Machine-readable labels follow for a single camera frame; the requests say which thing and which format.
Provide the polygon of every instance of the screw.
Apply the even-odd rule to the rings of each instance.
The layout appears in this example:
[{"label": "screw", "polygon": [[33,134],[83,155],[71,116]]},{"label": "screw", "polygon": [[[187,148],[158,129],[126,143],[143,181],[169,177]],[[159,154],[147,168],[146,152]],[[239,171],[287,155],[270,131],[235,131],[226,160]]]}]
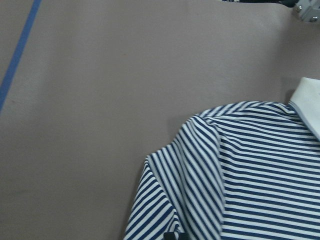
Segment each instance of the screw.
[{"label": "screw", "polygon": [[298,13],[300,13],[300,12],[302,11],[302,6],[301,6],[301,5],[296,6],[296,11],[297,11]]},{"label": "screw", "polygon": [[314,22],[318,21],[318,19],[319,18],[317,16],[313,16],[312,18],[310,18],[310,22],[314,23]]}]

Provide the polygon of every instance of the black and white striped cloth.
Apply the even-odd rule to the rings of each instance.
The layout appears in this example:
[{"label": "black and white striped cloth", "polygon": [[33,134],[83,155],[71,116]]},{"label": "black and white striped cloth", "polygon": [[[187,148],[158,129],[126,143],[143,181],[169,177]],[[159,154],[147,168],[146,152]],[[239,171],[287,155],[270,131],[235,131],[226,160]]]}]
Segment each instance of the black and white striped cloth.
[{"label": "black and white striped cloth", "polygon": [[320,240],[320,142],[291,105],[192,116],[147,156],[125,240]]}]

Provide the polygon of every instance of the folded sleeve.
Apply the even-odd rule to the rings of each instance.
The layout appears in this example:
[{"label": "folded sleeve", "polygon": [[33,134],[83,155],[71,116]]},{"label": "folded sleeve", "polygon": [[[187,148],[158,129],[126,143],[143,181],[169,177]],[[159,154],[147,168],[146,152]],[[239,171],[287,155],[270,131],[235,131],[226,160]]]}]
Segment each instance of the folded sleeve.
[{"label": "folded sleeve", "polygon": [[146,157],[125,240],[162,240],[164,233],[220,239],[224,183],[219,132],[199,115],[175,139]]}]

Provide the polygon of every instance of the gray metal component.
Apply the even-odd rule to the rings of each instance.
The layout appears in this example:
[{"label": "gray metal component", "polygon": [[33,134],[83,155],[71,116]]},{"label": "gray metal component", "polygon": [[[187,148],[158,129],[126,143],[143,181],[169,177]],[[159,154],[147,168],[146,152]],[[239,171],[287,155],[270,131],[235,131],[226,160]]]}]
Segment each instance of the gray metal component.
[{"label": "gray metal component", "polygon": [[296,4],[296,11],[304,22],[319,23],[320,0],[300,0]]}]

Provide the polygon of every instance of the blue strip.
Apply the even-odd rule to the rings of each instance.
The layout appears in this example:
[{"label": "blue strip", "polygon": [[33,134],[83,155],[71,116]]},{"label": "blue strip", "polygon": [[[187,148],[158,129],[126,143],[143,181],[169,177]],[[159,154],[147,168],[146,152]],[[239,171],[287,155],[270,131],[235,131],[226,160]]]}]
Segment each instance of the blue strip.
[{"label": "blue strip", "polygon": [[4,103],[5,103],[7,94],[9,92],[9,88],[11,86],[14,75],[16,73],[21,55],[22,55],[24,48],[25,48],[25,45],[27,43],[28,36],[29,36],[30,30],[32,28],[32,25],[34,23],[34,20],[36,18],[40,3],[41,3],[41,0],[34,0],[33,1],[28,18],[26,19],[22,33],[20,35],[20,39],[15,47],[13,56],[11,58],[11,62],[9,64],[8,69],[6,70],[5,75],[4,75],[2,84],[0,86],[0,112],[2,110]]}]

